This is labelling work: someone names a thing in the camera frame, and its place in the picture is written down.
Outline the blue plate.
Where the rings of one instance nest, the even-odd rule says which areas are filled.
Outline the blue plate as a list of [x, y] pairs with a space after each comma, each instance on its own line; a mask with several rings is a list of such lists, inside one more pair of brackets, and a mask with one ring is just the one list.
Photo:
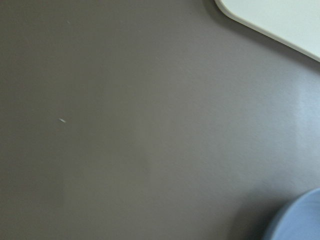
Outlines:
[[263, 240], [318, 240], [320, 189], [310, 190], [283, 206], [267, 227]]

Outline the cream rectangular tray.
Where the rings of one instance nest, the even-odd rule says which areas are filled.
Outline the cream rectangular tray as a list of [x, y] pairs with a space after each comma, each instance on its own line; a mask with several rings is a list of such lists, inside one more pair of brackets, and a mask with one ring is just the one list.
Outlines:
[[318, 0], [216, 0], [215, 3], [232, 20], [320, 60]]

